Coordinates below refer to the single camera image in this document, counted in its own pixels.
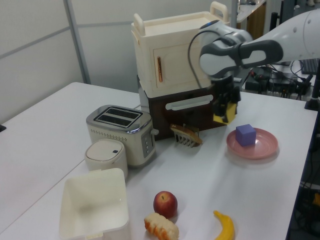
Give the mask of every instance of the cabinet door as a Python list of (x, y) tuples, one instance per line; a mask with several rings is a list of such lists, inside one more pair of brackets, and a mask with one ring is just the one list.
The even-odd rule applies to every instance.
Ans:
[[(198, 89), (188, 61), (189, 44), (157, 48), (153, 50), (157, 88), (179, 88), (182, 91)], [(207, 75), (199, 65), (200, 46), (194, 42), (190, 48), (191, 64), (202, 87), (209, 85)]]
[(246, 30), (251, 34), (254, 40), (260, 38), (264, 34), (265, 17), (266, 2), (247, 17)]

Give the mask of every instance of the oven door handle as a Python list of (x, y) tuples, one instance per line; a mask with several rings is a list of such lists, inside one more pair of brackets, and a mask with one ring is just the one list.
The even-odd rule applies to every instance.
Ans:
[(175, 102), (170, 102), (165, 105), (165, 109), (167, 110), (173, 110), (173, 111), (178, 111), (178, 110), (183, 110), (183, 109), (189, 109), (189, 108), (194, 108), (202, 105), (209, 104), (212, 100), (214, 99), (213, 95), (205, 95), (205, 96), (199, 96), (199, 97), (194, 97), (182, 101), (175, 101)]

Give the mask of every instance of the purple cube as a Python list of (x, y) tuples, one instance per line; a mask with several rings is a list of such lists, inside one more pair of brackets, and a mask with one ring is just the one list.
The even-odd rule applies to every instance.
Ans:
[(235, 139), (243, 147), (256, 144), (256, 135), (256, 130), (250, 124), (235, 128)]

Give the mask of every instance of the bread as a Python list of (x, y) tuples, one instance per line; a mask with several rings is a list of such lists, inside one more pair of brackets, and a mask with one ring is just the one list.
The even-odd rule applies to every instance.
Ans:
[(145, 229), (156, 235), (159, 240), (177, 240), (179, 238), (178, 227), (170, 220), (158, 213), (151, 213), (144, 218)]

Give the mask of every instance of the white bowl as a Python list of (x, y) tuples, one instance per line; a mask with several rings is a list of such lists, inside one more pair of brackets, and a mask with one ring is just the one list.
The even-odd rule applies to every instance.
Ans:
[(129, 240), (129, 211), (124, 172), (92, 171), (64, 184), (59, 234), (64, 240)]

